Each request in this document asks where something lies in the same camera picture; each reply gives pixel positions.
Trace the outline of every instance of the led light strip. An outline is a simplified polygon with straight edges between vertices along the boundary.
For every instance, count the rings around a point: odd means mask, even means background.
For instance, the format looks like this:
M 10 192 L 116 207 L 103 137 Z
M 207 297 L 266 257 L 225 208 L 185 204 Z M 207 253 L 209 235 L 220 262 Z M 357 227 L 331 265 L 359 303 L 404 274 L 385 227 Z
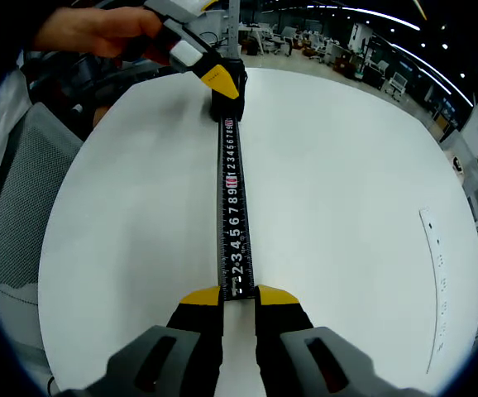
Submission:
M 370 11 L 370 10 L 364 10 L 362 8 L 352 8 L 352 7 L 342 7 L 342 10 L 345 10 L 345 11 L 354 11 L 354 12 L 361 12 L 363 14 L 370 14 L 370 15 L 373 15 L 375 17 L 381 17 L 381 18 L 384 18 L 384 19 L 389 19 L 390 21 L 393 21 L 393 22 L 397 22 L 397 23 L 400 23 L 401 25 L 405 25 L 407 27 L 411 27 L 412 29 L 416 30 L 416 31 L 420 31 L 421 28 L 417 25 L 414 25 L 413 23 L 410 23 L 410 22 L 406 22 L 406 21 L 403 21 L 402 19 L 398 19 L 396 17 L 392 17 L 390 15 L 386 15 L 386 14 L 381 14 L 380 12 L 376 12 L 376 11 Z
M 423 73 L 425 73 L 430 79 L 434 80 L 437 84 L 439 84 L 439 86 L 441 88 L 443 88 L 445 90 L 446 93 L 448 93 L 449 95 L 451 94 L 451 92 L 448 90 L 447 87 L 445 87 L 438 79 L 436 79 L 434 76 L 432 76 L 429 72 L 427 72 L 425 69 L 419 69 L 421 70 Z
M 431 64 L 429 64 L 428 62 L 422 60 L 422 59 L 419 58 L 417 55 L 412 54 L 410 51 L 404 49 L 404 48 L 401 47 L 400 45 L 396 45 L 396 44 L 393 44 L 393 43 L 390 43 L 390 45 L 391 45 L 392 47 L 396 48 L 397 50 L 401 50 L 401 51 L 405 52 L 406 54 L 413 56 L 416 60 L 418 60 L 419 62 L 421 62 L 423 65 L 427 66 L 427 67 L 428 67 L 429 69 L 431 69 L 432 71 L 434 71 L 439 77 L 441 77 L 443 80 L 445 80 L 447 83 L 449 83 L 450 86 L 453 87 L 453 88 L 457 91 L 457 93 L 459 93 L 459 94 L 461 95 L 461 97 L 462 97 L 463 99 L 465 99 L 465 101 L 466 101 L 467 103 L 469 103 L 469 105 L 471 105 L 472 108 L 474 107 L 474 105 L 473 105 L 472 102 L 469 100 L 469 98 L 466 97 L 465 94 L 464 94 L 462 91 L 460 91 L 460 89 L 459 89 L 458 87 L 456 87 L 456 86 L 451 82 L 451 80 L 447 79 L 447 78 L 443 75 L 443 73 L 441 73 L 439 70 L 437 70 L 436 68 L 434 68 Z

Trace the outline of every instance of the white round table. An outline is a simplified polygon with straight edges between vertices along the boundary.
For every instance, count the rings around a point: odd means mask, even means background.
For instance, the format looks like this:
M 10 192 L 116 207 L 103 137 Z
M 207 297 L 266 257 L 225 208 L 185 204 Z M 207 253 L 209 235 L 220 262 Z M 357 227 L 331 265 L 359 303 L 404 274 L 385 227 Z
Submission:
M 378 378 L 440 390 L 478 323 L 476 229 L 446 156 L 418 120 L 368 93 L 248 73 L 240 129 L 256 283 L 298 297 L 313 325 L 365 353 Z M 182 297 L 217 284 L 209 99 L 192 74 L 135 85 L 71 165 L 39 274 L 42 337 L 62 390 L 101 377 Z M 428 373 L 436 286 L 421 208 L 450 268 L 446 351 Z M 226 303 L 216 395 L 263 395 L 253 324 L 251 303 Z

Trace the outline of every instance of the hand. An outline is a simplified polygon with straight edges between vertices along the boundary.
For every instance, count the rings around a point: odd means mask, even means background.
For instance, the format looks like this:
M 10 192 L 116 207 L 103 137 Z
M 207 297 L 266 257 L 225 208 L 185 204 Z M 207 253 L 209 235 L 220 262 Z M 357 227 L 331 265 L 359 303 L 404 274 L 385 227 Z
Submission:
M 158 16 L 143 8 L 59 8 L 37 32 L 32 49 L 90 52 L 114 58 L 125 50 L 131 38 L 147 35 L 154 39 L 161 28 Z M 169 63 L 167 55 L 153 45 L 145 57 L 163 65 Z

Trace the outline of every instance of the ceiling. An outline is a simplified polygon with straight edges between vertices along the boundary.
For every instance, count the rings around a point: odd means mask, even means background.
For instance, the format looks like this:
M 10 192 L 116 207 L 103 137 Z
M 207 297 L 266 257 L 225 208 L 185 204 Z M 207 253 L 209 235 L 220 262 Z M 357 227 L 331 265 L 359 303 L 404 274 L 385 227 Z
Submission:
M 478 99 L 478 7 L 465 7 L 453 0 L 419 0 L 427 20 L 423 18 L 414 0 L 242 0 L 241 8 L 257 11 L 279 10 L 296 7 L 292 12 L 303 13 L 304 17 L 326 20 L 332 17 L 351 15 L 353 22 L 370 21 L 370 26 L 386 40 L 400 45 L 425 60 L 444 74 L 472 102 L 473 94 Z M 307 6 L 337 6 L 332 8 L 307 8 Z M 381 17 L 344 11 L 342 7 L 353 7 L 380 12 L 410 22 L 420 31 Z M 463 99 L 452 90 L 458 100 Z

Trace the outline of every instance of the measuring tape blade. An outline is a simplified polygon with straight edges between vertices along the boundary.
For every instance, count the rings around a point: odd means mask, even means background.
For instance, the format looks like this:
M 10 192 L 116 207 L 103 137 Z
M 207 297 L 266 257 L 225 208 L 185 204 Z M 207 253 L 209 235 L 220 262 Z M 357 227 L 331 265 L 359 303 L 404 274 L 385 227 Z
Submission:
M 255 287 L 237 124 L 235 117 L 219 123 L 217 235 L 224 300 L 251 299 Z

